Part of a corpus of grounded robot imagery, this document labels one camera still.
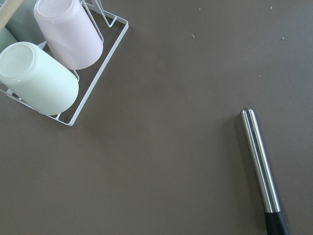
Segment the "grey plastic cup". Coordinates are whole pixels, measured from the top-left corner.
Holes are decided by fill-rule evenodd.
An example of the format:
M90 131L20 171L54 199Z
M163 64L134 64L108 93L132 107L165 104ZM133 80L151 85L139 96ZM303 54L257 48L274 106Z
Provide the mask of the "grey plastic cup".
M24 0L6 25L6 28L19 42L31 42L38 45L45 41L34 17L36 2L36 0Z

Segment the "steel muddler black tip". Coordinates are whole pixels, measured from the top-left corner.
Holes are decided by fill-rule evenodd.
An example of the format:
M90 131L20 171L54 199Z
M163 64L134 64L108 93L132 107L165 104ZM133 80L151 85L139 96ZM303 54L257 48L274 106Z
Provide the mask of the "steel muddler black tip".
M281 211L256 114L251 108L244 108L240 117L263 203L267 234L288 235L290 232Z

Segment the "pink plastic cup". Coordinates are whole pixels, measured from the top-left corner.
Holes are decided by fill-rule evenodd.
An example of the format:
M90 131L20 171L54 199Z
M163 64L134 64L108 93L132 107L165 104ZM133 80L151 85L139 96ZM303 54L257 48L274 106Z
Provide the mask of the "pink plastic cup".
M55 59L70 70L93 65L103 42L78 0L38 0L35 20Z

